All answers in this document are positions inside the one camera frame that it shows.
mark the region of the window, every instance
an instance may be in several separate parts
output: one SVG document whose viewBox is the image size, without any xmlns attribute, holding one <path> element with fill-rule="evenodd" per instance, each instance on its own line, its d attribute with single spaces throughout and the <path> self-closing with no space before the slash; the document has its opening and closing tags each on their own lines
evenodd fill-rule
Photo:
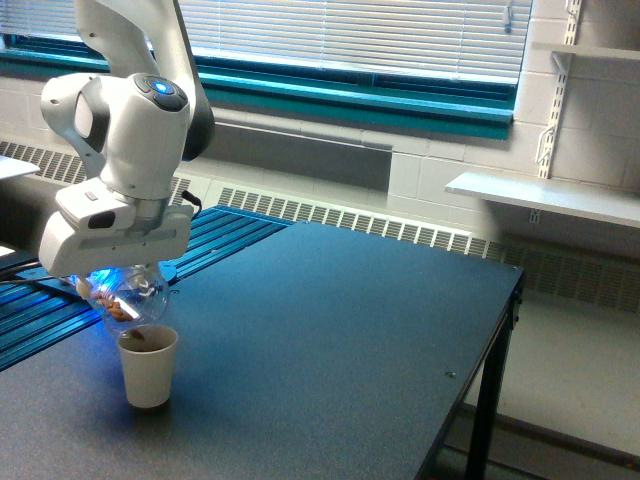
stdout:
<svg viewBox="0 0 640 480">
<path fill-rule="evenodd" d="M 205 86 L 503 130 L 531 2 L 180 0 Z M 7 53 L 91 55 L 72 0 L 0 0 L 0 31 Z"/>
</svg>

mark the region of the table leg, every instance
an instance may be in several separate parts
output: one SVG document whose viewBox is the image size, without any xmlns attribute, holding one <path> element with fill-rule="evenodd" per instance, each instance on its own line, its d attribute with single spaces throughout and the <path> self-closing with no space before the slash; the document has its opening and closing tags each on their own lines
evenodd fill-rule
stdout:
<svg viewBox="0 0 640 480">
<path fill-rule="evenodd" d="M 514 305 L 512 304 L 498 337 L 484 362 L 482 383 L 480 384 L 480 394 L 471 435 L 471 446 L 469 447 L 469 458 L 467 459 L 466 480 L 484 479 L 514 315 Z"/>
</svg>

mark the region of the windowsill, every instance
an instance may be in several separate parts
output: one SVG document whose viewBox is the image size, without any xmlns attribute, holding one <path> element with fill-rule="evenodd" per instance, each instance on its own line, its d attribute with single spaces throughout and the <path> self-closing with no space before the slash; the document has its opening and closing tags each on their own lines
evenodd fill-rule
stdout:
<svg viewBox="0 0 640 480">
<path fill-rule="evenodd" d="M 44 78 L 77 71 L 107 72 L 102 59 L 34 52 L 19 48 L 0 50 L 0 74 Z M 345 85 L 337 82 L 286 78 L 260 73 L 227 72 L 203 66 L 200 79 L 214 103 L 266 108 L 378 127 L 398 127 L 506 140 L 513 118 L 508 102 Z"/>
</svg>

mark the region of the paper cup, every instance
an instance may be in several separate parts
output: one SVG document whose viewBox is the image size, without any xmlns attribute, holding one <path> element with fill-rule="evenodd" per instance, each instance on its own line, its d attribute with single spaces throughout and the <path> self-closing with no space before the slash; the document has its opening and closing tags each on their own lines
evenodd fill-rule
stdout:
<svg viewBox="0 0 640 480">
<path fill-rule="evenodd" d="M 127 400 L 137 408 L 162 405 L 171 394 L 178 334 L 162 325 L 142 325 L 118 338 Z"/>
</svg>

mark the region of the robotic arm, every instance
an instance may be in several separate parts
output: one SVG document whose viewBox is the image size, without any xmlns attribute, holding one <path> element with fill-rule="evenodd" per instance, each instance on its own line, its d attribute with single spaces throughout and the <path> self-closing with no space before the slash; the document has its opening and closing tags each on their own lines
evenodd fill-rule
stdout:
<svg viewBox="0 0 640 480">
<path fill-rule="evenodd" d="M 182 255 L 193 209 L 169 206 L 181 159 L 213 138 L 177 0 L 76 0 L 82 39 L 111 75 L 52 79 L 42 112 L 85 162 L 88 180 L 60 190 L 40 261 L 54 276 Z M 154 56 L 147 47 L 149 39 Z"/>
</svg>

